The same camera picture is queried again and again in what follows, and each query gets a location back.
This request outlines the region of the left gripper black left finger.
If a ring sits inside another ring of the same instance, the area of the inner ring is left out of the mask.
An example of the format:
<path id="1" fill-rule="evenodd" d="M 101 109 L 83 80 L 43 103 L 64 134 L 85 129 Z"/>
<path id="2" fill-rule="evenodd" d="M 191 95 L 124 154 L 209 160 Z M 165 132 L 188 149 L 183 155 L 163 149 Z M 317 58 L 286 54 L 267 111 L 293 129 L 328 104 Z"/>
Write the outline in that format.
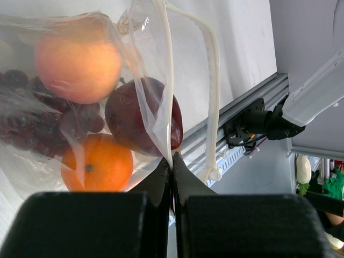
<path id="1" fill-rule="evenodd" d="M 40 192 L 20 208 L 7 257 L 166 257 L 166 160 L 128 192 Z"/>

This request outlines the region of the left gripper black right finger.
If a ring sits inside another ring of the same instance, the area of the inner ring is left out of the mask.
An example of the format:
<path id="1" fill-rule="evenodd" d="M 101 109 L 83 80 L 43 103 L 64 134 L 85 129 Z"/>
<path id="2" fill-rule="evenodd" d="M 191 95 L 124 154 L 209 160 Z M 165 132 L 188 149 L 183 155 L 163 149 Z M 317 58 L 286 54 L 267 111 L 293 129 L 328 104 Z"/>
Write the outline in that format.
<path id="1" fill-rule="evenodd" d="M 173 157 L 179 257 L 330 257 L 315 209 L 303 197 L 219 195 Z"/>

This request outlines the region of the orange fruit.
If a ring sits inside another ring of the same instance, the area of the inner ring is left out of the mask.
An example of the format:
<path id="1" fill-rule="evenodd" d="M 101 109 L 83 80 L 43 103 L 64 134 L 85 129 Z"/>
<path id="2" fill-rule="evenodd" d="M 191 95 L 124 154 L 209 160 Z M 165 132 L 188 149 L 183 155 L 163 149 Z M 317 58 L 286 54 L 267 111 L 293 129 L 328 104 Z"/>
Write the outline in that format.
<path id="1" fill-rule="evenodd" d="M 69 191 L 122 191 L 133 172 L 131 151 L 110 134 L 89 134 L 62 157 L 61 177 Z"/>

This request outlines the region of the dark red apple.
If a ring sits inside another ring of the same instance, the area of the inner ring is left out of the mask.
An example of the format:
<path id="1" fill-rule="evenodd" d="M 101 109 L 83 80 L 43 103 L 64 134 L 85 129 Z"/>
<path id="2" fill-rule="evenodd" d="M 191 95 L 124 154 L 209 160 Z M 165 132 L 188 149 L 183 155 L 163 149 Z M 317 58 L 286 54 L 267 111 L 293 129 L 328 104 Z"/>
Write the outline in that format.
<path id="1" fill-rule="evenodd" d="M 148 77 L 141 78 L 147 104 L 153 115 L 157 115 L 162 98 L 164 84 Z M 135 89 L 135 81 L 131 80 L 114 90 L 105 104 L 105 120 L 114 138 L 123 146 L 145 155 L 161 156 L 147 134 L 140 112 Z M 171 150 L 179 148 L 183 140 L 183 123 L 180 106 L 173 96 L 171 116 Z"/>

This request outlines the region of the clear zip top bag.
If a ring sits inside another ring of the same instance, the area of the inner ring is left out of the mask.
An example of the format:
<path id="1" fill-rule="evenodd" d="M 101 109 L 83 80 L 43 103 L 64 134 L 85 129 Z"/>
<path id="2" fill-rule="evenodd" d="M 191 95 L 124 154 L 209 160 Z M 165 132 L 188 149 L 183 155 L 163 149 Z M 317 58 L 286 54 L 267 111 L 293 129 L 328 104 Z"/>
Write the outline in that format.
<path id="1" fill-rule="evenodd" d="M 214 33 L 168 1 L 102 12 L 1 15 L 1 170 L 21 198 L 123 191 L 207 112 L 201 181 L 216 165 L 220 63 Z"/>

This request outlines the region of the red grape bunch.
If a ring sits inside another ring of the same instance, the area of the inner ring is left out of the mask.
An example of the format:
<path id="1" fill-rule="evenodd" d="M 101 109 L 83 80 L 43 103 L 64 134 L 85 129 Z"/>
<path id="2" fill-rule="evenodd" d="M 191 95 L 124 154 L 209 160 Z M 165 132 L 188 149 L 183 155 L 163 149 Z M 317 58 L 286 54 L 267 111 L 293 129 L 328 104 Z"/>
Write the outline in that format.
<path id="1" fill-rule="evenodd" d="M 99 103 L 77 104 L 48 90 L 21 70 L 1 74 L 1 142 L 54 158 L 70 141 L 98 133 L 105 122 Z"/>

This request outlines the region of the yellow pink peach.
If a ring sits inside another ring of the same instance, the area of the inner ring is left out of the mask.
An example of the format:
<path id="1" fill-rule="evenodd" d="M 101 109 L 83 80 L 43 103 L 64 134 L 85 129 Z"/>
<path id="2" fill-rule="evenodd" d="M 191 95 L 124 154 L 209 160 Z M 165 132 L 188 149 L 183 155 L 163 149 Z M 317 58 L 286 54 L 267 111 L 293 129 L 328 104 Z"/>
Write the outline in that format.
<path id="1" fill-rule="evenodd" d="M 34 52 L 44 86 L 79 104 L 107 97 L 121 74 L 121 55 L 112 28 L 94 17 L 54 23 L 39 38 Z"/>

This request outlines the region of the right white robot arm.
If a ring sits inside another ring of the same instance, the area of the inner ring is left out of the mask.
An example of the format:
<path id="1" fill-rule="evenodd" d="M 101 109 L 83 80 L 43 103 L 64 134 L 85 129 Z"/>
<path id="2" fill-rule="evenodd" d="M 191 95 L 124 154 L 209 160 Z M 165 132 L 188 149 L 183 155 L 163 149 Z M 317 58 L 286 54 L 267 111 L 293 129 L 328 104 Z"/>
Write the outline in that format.
<path id="1" fill-rule="evenodd" d="M 343 49 L 336 52 L 303 85 L 289 94 L 270 116 L 265 135 L 269 140 L 292 138 L 314 118 L 343 99 Z"/>

